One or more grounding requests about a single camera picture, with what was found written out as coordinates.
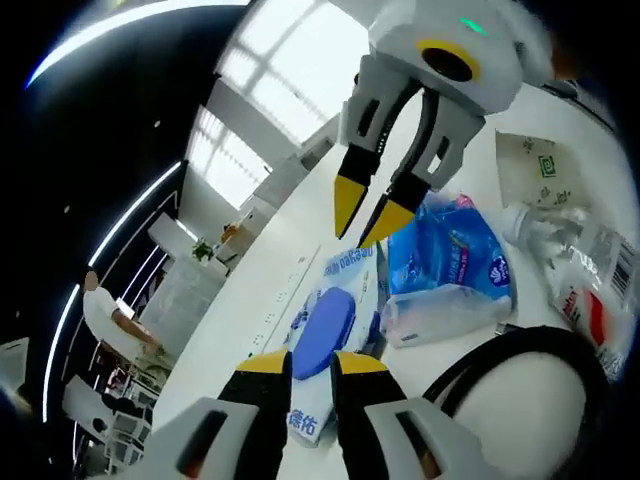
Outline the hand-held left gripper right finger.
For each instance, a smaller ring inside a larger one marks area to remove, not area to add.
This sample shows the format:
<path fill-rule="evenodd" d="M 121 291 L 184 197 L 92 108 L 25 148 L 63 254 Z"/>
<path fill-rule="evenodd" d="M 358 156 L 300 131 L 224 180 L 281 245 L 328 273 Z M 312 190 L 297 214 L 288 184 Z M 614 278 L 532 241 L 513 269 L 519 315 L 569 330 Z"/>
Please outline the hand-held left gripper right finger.
<path fill-rule="evenodd" d="M 351 479 L 487 479 L 477 437 L 422 397 L 408 398 L 374 357 L 331 360 L 337 439 Z"/>

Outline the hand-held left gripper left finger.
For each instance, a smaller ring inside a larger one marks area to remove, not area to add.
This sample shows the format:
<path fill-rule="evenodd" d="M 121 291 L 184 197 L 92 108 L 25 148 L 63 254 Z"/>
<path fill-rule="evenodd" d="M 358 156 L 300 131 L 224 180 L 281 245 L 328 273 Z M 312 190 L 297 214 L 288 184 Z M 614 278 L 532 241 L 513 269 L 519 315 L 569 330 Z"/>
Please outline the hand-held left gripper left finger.
<path fill-rule="evenodd" d="M 274 479 L 287 442 L 291 353 L 253 356 L 215 397 L 202 397 L 153 433 L 146 479 Z"/>

